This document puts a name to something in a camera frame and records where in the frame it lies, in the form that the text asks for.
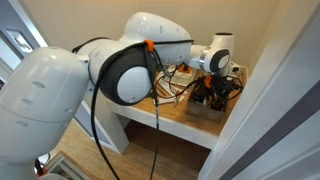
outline beige wall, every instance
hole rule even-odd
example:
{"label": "beige wall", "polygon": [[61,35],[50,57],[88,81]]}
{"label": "beige wall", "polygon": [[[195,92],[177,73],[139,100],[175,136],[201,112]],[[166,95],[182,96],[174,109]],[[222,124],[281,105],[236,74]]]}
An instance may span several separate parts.
{"label": "beige wall", "polygon": [[197,44],[209,45],[216,32],[234,33],[233,61],[253,68],[256,50],[280,0],[21,1],[53,46],[71,50],[97,36],[118,39],[127,19],[144,11],[180,24]]}
{"label": "beige wall", "polygon": [[[262,36],[260,43],[248,65],[248,68],[251,70],[251,72],[253,71],[254,67],[257,64],[257,61],[260,59],[263,51],[266,49],[266,46],[269,43],[275,43],[275,41],[270,42],[270,38],[271,36],[273,36],[275,33],[275,31],[278,28],[281,28],[283,26],[283,24],[286,24],[284,21],[287,21],[285,18],[289,18],[289,17],[283,17],[284,13],[286,11],[288,11],[288,9],[292,8],[292,6],[294,6],[295,4],[298,4],[300,0],[281,0],[273,14],[273,17],[270,20],[270,23],[264,33],[264,35]],[[290,16],[294,17],[295,19],[295,24],[292,25],[292,27],[290,27],[291,29],[297,29],[300,26],[302,26],[302,24],[306,23],[306,19],[309,18],[310,16],[310,12],[311,12],[311,7],[310,4],[316,4],[317,2],[319,2],[319,0],[309,0],[308,3],[300,3],[301,5],[299,6],[299,15],[297,15],[298,13],[294,14],[290,14]]]}

